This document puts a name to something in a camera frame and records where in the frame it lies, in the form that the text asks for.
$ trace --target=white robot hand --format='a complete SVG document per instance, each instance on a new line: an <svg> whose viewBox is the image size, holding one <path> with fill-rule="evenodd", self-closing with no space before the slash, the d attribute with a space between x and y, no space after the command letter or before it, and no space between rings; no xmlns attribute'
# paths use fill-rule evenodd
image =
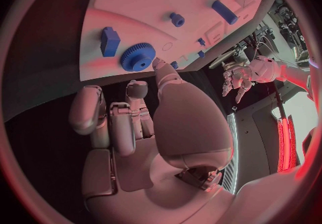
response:
<svg viewBox="0 0 322 224"><path fill-rule="evenodd" d="M285 81L285 68L282 62L276 62L265 56L257 59L245 67L234 66L224 72L223 96L226 96L233 88L239 88L236 102L239 103L243 95L252 87L251 81L259 83L271 82L275 79Z"/></svg>

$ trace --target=robotic arm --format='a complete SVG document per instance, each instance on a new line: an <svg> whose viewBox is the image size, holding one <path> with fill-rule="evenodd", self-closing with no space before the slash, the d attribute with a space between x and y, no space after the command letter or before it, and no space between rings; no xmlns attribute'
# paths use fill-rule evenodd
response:
<svg viewBox="0 0 322 224"><path fill-rule="evenodd" d="M252 81L267 83L275 79L280 81L290 81L302 87L309 93L312 99L312 89L310 86L310 75L308 72L298 68L289 67L284 62L276 62L265 56L258 56L251 61L248 66L234 66L225 71L223 85L223 96L226 96L233 88L239 88L236 102L239 103L243 95L252 87Z"/></svg>

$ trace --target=blue object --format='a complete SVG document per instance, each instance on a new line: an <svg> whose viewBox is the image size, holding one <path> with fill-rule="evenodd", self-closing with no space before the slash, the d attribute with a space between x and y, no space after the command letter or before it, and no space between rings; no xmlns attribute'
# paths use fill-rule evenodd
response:
<svg viewBox="0 0 322 224"><path fill-rule="evenodd" d="M172 12L170 14L170 18L171 18L171 22L173 25L175 25L176 27L181 27L184 23L185 23L185 19L183 16L181 16L180 14L176 14L175 12Z"/></svg>
<svg viewBox="0 0 322 224"><path fill-rule="evenodd" d="M204 39L199 38L198 42L202 45L202 46L206 46L206 42L204 41Z"/></svg>
<svg viewBox="0 0 322 224"><path fill-rule="evenodd" d="M200 57L200 58L204 58L204 52L203 52L203 51L200 51L200 52L198 53L198 55L199 55L199 57Z"/></svg>
<svg viewBox="0 0 322 224"><path fill-rule="evenodd" d="M150 66L156 51L149 43L137 43L128 48L121 57L121 65L126 71L141 71Z"/></svg>
<svg viewBox="0 0 322 224"><path fill-rule="evenodd" d="M101 51L104 57L114 57L121 39L112 27L105 27L101 34Z"/></svg>
<svg viewBox="0 0 322 224"><path fill-rule="evenodd" d="M179 66L178 66L178 62L174 61L170 63L171 66L173 66L173 68L176 70Z"/></svg>
<svg viewBox="0 0 322 224"><path fill-rule="evenodd" d="M238 20L238 17L219 0L214 1L211 8L218 12L230 25L236 23Z"/></svg>

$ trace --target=blue small part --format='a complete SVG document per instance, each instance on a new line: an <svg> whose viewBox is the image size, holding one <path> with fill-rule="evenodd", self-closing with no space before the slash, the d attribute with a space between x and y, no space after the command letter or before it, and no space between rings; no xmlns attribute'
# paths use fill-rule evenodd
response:
<svg viewBox="0 0 322 224"><path fill-rule="evenodd" d="M219 0L214 1L211 8L218 12L219 15L222 16L229 25L236 23L236 21L238 20L238 17Z"/></svg>
<svg viewBox="0 0 322 224"><path fill-rule="evenodd" d="M199 57L200 57L200 58L204 58L204 52L203 52L203 51L200 51L200 52L198 53L198 55L199 55Z"/></svg>
<svg viewBox="0 0 322 224"><path fill-rule="evenodd" d="M206 46L206 42L204 41L204 39L199 38L198 42L202 45L202 46Z"/></svg>
<svg viewBox="0 0 322 224"><path fill-rule="evenodd" d="M121 56L121 65L126 71L141 71L150 66L156 51L149 43L137 43Z"/></svg>
<svg viewBox="0 0 322 224"><path fill-rule="evenodd" d="M114 57L121 39L112 27L105 27L101 35L101 51L104 57Z"/></svg>
<svg viewBox="0 0 322 224"><path fill-rule="evenodd" d="M173 25L175 25L176 27L181 27L184 23L185 23L185 19L183 16L181 16L180 14L176 14L174 12L172 12L170 14L170 18L171 18L171 22Z"/></svg>
<svg viewBox="0 0 322 224"><path fill-rule="evenodd" d="M171 66L173 66L173 68L176 70L179 66L178 66L178 62L174 61L170 63Z"/></svg>

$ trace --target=blue cube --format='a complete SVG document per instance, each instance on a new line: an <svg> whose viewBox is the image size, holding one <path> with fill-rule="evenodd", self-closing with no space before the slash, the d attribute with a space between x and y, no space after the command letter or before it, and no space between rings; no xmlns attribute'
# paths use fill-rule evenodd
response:
<svg viewBox="0 0 322 224"><path fill-rule="evenodd" d="M101 35L101 51L104 57L114 57L121 39L112 27L105 27Z"/></svg>

